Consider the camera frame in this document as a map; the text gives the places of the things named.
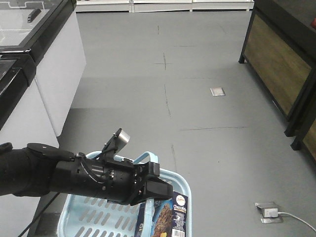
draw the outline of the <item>black robotic arm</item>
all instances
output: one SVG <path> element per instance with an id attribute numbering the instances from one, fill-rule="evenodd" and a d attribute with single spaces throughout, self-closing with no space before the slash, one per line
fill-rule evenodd
<path id="1" fill-rule="evenodd" d="M 0 145 L 0 196 L 41 197 L 55 191 L 130 205 L 148 198 L 171 198 L 172 186 L 158 178 L 158 163 L 114 160 L 128 140 L 119 129 L 93 159 L 39 143 L 17 150 L 4 143 Z"/>

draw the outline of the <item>white shelf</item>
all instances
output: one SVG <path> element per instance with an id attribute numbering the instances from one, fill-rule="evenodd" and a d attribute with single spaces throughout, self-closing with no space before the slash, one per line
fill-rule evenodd
<path id="1" fill-rule="evenodd" d="M 193 10 L 250 10 L 253 8 L 252 1 L 214 2 L 207 0 L 193 0 Z"/>
<path id="2" fill-rule="evenodd" d="M 193 0 L 192 2 L 216 2 L 218 4 L 231 4 L 232 6 L 234 3 L 238 2 L 251 2 L 251 0 Z"/>
<path id="3" fill-rule="evenodd" d="M 134 4 L 138 3 L 145 3 L 145 4 L 152 4 L 152 3 L 166 3 L 166 4 L 174 4 L 174 3 L 192 3 L 192 0 L 134 0 Z"/>
<path id="4" fill-rule="evenodd" d="M 129 4 L 129 0 L 79 0 L 77 1 L 77 6 L 83 5 L 108 5 L 108 4 Z"/>
<path id="5" fill-rule="evenodd" d="M 84 11 L 128 11 L 131 12 L 129 0 L 79 0 L 76 12 Z"/>
<path id="6" fill-rule="evenodd" d="M 156 11 L 192 11 L 192 3 L 143 3 L 134 4 L 133 12 L 156 12 Z"/>
<path id="7" fill-rule="evenodd" d="M 253 0 L 79 0 L 76 11 L 249 10 L 253 5 Z"/>

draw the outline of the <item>black freezer trim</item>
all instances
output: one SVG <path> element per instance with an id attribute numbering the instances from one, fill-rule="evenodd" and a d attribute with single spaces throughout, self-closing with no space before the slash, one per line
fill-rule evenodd
<path id="1" fill-rule="evenodd" d="M 0 60 L 16 59 L 16 62 L 0 80 L 0 85 L 11 81 L 5 91 L 0 95 L 0 130 L 20 101 L 27 87 L 36 74 L 36 66 L 28 54 L 2 55 Z"/>

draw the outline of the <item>white power cord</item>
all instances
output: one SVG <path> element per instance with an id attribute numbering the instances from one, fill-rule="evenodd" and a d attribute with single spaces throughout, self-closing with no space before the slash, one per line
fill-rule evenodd
<path id="1" fill-rule="evenodd" d="M 313 231 L 316 232 L 316 229 L 315 229 L 313 226 L 311 226 L 311 225 L 308 224 L 306 221 L 302 220 L 301 218 L 299 218 L 299 217 L 297 217 L 297 216 L 295 216 L 295 215 L 293 215 L 293 214 L 291 214 L 291 213 L 279 211 L 278 214 L 279 214 L 279 215 L 288 215 L 288 216 L 294 217 L 295 219 L 297 219 L 297 220 L 303 222 L 304 224 L 308 225 Z"/>

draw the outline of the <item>light blue basket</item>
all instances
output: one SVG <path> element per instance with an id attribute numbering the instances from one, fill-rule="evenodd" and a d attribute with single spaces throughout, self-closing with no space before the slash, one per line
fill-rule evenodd
<path id="1" fill-rule="evenodd" d="M 93 158 L 100 152 L 92 152 L 87 158 Z M 133 163 L 140 163 L 144 158 L 158 163 L 158 157 L 145 152 Z M 115 156 L 116 160 L 124 157 Z M 160 169 L 160 179 L 172 184 L 173 190 L 188 196 L 186 237 L 192 236 L 192 198 L 187 181 L 179 174 Z M 139 205 L 119 205 L 106 199 L 68 195 L 61 213 L 58 237 L 133 237 Z M 149 237 L 154 213 L 154 200 L 146 201 L 144 228 L 141 237 Z"/>

